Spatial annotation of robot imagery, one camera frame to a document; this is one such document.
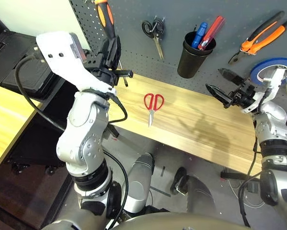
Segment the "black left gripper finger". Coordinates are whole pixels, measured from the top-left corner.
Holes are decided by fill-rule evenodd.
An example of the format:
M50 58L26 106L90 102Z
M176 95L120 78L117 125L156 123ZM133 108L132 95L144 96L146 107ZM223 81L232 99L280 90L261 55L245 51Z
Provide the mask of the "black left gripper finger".
M117 69L119 64L119 60L121 57L121 42L120 37L116 36L115 41L113 43L113 62L112 62L112 69Z
M109 39L104 39L102 44L102 53L103 57L105 58L104 65L108 68L112 68L112 61L111 61L111 50L112 50L113 43Z

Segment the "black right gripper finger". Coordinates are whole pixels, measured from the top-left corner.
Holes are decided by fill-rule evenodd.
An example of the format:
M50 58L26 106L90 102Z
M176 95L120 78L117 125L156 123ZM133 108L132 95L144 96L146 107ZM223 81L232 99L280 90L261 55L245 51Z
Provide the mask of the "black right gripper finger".
M237 73L233 72L232 70L221 68L221 69L218 69L218 72L226 80L228 80L234 84L242 84L242 77L240 77Z
M211 84L205 84L205 86L209 93L223 104L224 108L229 108L231 106L231 98L226 95L220 88Z

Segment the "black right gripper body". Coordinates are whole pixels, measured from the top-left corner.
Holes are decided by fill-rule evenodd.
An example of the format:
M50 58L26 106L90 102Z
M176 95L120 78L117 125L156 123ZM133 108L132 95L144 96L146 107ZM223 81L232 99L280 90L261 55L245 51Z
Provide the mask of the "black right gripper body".
M236 85L237 89L229 93L231 102L228 106L239 106L242 109L245 109L255 102L255 87L252 84L246 82Z

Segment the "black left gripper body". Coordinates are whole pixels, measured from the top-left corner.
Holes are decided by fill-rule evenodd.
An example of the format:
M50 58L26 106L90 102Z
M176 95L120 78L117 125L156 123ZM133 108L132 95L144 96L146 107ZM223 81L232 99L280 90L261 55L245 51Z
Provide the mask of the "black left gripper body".
M114 87L118 85L120 77L133 78L133 71L130 69L119 69L118 67L107 67L103 53L92 55L91 51L84 51L86 62L84 67L98 80Z

